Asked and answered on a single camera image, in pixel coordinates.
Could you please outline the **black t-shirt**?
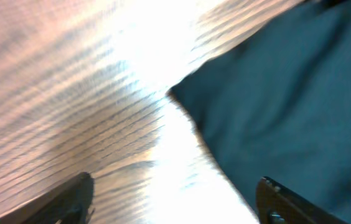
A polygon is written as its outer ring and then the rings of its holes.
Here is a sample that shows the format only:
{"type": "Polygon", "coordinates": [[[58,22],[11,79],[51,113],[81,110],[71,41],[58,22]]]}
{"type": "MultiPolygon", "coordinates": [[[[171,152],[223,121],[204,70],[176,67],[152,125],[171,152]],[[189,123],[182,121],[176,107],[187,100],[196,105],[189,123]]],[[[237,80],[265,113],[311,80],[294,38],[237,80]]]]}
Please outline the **black t-shirt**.
{"type": "Polygon", "coordinates": [[[298,4],[171,92],[249,206],[267,176],[351,223],[351,0],[298,4]]]}

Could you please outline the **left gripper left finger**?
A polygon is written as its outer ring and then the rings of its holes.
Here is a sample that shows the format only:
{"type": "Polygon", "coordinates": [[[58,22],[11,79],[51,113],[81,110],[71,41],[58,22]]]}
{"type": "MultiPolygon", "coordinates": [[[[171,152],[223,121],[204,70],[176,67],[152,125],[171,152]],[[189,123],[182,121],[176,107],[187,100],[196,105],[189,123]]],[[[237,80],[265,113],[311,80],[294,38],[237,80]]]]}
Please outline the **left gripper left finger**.
{"type": "Polygon", "coordinates": [[[95,181],[81,172],[51,191],[0,217],[0,224],[88,224],[95,181]]]}

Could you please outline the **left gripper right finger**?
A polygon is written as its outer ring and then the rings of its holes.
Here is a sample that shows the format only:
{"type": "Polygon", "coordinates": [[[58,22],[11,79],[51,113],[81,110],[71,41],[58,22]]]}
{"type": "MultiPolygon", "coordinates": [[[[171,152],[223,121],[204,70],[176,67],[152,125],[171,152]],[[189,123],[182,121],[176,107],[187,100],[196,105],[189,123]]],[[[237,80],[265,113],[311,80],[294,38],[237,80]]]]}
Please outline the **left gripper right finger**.
{"type": "Polygon", "coordinates": [[[261,224],[347,224],[269,177],[256,186],[256,207],[261,224]]]}

